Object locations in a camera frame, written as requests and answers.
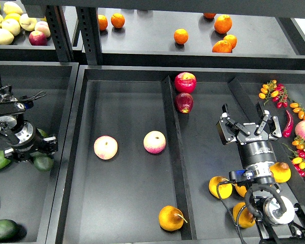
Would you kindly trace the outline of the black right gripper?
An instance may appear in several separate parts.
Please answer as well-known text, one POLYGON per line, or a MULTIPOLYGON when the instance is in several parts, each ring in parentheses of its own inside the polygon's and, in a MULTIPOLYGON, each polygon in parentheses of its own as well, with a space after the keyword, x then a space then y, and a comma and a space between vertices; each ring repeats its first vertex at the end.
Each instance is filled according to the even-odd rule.
POLYGON ((216 124, 223 145, 237 141, 243 169, 265 167, 277 161, 271 141, 282 137, 279 119, 271 115, 261 102, 256 104, 256 109, 260 118, 259 123, 241 125, 230 118, 228 105, 224 104, 221 117, 216 124))

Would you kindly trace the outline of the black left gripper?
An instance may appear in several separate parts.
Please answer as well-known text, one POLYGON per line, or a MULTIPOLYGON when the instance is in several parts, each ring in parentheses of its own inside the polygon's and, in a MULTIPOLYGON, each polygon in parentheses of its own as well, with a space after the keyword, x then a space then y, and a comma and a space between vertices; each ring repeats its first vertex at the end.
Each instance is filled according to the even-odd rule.
POLYGON ((45 137, 30 123, 24 123, 18 130, 4 128, 9 147, 4 149, 4 157, 10 161, 32 161, 35 157, 51 156, 58 151, 55 135, 45 137))

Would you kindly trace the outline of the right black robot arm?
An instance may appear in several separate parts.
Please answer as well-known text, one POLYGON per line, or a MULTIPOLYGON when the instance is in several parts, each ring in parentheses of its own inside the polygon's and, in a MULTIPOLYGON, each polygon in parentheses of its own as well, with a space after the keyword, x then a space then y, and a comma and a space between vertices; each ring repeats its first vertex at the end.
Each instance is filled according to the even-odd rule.
POLYGON ((230 117, 227 104, 222 106, 218 133, 224 145, 237 144, 242 169, 229 172, 229 178, 216 187, 236 184, 247 189, 237 216, 229 214, 241 243, 245 241, 239 218, 244 210, 256 223, 260 243, 305 243, 305 209, 280 194, 270 171, 276 162, 271 141, 282 136, 278 117, 270 115, 260 103, 256 107, 259 122, 240 124, 230 117))

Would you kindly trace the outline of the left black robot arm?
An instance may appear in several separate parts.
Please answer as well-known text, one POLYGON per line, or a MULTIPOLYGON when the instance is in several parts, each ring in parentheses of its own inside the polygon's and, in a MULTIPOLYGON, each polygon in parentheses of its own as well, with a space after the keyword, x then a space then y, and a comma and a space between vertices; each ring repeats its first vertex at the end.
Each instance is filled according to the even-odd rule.
POLYGON ((39 171, 49 171, 54 164, 53 154, 58 151, 55 135, 49 136, 24 119, 34 100, 47 95, 40 91, 28 97, 16 98, 10 85, 2 85, 0 75, 0 138, 8 148, 0 150, 0 170, 11 162, 29 162, 39 171))

